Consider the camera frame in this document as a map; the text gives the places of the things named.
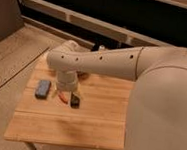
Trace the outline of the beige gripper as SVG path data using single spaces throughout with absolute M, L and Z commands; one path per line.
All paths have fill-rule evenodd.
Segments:
M 57 95 L 57 89 L 67 92 L 75 91 L 78 88 L 78 76 L 75 71 L 58 71 L 56 78 L 56 88 L 53 90 L 52 97 Z

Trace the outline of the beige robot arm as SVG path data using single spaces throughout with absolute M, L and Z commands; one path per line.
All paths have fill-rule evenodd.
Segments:
M 85 52 L 75 41 L 52 49 L 47 64 L 59 90 L 78 71 L 131 80 L 123 150 L 187 150 L 187 48 L 130 47 Z

